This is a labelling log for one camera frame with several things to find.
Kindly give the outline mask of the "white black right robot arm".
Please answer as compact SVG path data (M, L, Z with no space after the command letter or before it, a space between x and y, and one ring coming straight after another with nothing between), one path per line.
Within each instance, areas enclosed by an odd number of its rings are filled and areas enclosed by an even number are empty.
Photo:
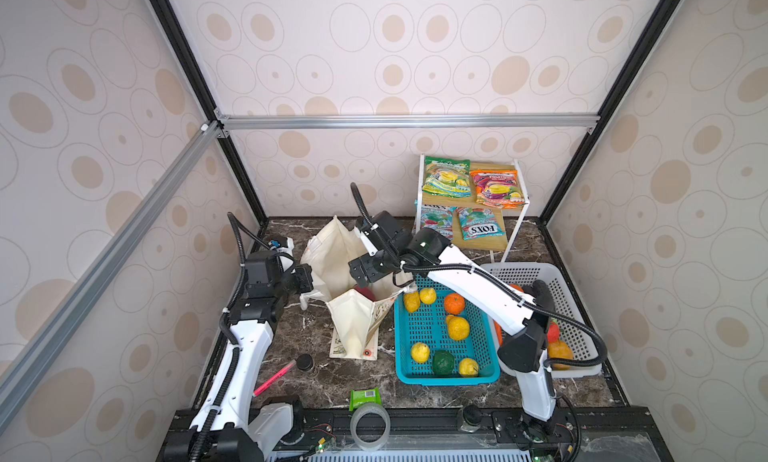
M350 184L361 213L356 231L367 253L349 262L350 275L367 287L400 272L436 281L483 310L507 333L497 349L501 361L516 372L524 415L518 432L526 440L545 442L553 433L556 401L552 369L556 364L599 366L607 358L604 340L592 328L538 304L534 296L512 288L470 260L437 231L425 228L412 235L386 211L371 216L358 186ZM547 349L547 328L552 318L587 334L597 355L586 361L556 357Z

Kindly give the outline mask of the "pink dragon fruit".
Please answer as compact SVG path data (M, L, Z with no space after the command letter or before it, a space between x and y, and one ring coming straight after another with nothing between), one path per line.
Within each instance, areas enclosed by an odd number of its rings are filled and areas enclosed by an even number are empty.
M354 290L372 302L375 302L377 300L375 294L369 287L355 286Z

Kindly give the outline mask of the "green yellow snack bag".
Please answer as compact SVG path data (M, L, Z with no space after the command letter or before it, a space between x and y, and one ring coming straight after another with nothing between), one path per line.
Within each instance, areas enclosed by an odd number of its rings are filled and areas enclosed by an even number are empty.
M469 160L426 156L422 191L449 198L470 197L470 168Z

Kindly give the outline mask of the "cream canvas grocery bag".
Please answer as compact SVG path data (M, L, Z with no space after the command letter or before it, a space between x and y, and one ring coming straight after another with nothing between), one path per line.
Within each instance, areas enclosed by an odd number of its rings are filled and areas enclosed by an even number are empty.
M389 276L369 287L375 302L356 292L348 262L365 253L358 236L333 218L310 238L302 254L301 262L312 269L314 290L299 296L300 306L306 310L311 302L321 302L328 309L333 322L332 358L375 360L379 327L404 292Z

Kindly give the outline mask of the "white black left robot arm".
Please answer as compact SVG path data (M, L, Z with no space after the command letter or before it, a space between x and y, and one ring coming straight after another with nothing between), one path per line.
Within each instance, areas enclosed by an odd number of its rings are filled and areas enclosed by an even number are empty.
M251 403L263 359L290 295L314 289L311 267L292 255L292 242L267 243L227 214L239 257L234 292L222 309L225 347L208 395L181 432L167 435L160 461L264 461L297 429L299 404L272 402L252 417Z

